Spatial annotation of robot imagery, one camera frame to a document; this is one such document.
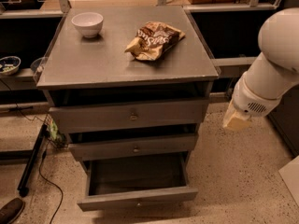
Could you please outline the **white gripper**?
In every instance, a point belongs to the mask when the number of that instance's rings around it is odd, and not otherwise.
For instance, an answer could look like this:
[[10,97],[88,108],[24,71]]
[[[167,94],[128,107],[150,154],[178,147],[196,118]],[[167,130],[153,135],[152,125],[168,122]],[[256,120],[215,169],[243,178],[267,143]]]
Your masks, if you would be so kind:
[[246,83],[247,73],[235,84],[232,100],[223,118],[222,127],[231,131],[246,129],[251,124],[251,116],[267,116],[279,103],[279,99],[266,99],[255,94]]

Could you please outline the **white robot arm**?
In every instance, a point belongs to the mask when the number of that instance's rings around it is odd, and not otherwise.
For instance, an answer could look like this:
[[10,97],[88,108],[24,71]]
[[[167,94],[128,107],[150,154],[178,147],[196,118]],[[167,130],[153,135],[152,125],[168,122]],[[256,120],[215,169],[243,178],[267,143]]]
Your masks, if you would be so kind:
[[260,54],[235,84],[222,127],[238,131],[264,117],[299,84],[299,8],[280,10],[258,34]]

